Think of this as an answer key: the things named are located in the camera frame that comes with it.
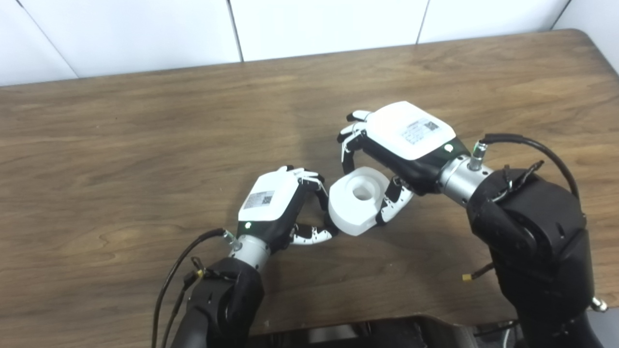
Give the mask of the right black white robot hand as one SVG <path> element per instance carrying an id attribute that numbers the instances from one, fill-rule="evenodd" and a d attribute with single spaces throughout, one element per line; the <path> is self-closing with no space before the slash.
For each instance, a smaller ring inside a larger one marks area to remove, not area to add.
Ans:
<path id="1" fill-rule="evenodd" d="M 356 151 L 394 173 L 374 218 L 378 226 L 387 224 L 413 195 L 439 194 L 443 170 L 470 155 L 451 126 L 407 101 L 375 112 L 356 110 L 346 119 L 350 124 L 337 138 L 345 174 L 354 171 Z"/>

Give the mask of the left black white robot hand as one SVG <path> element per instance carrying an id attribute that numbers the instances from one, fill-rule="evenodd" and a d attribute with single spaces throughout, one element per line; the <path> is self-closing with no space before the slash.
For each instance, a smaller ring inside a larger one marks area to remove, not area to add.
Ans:
<path id="1" fill-rule="evenodd" d="M 239 208 L 237 236 L 265 242 L 271 254 L 290 245 L 323 243 L 338 236 L 328 212 L 325 179 L 317 172 L 284 165 L 257 178 Z M 314 193 L 324 213 L 323 226 L 297 222 L 307 194 Z"/>

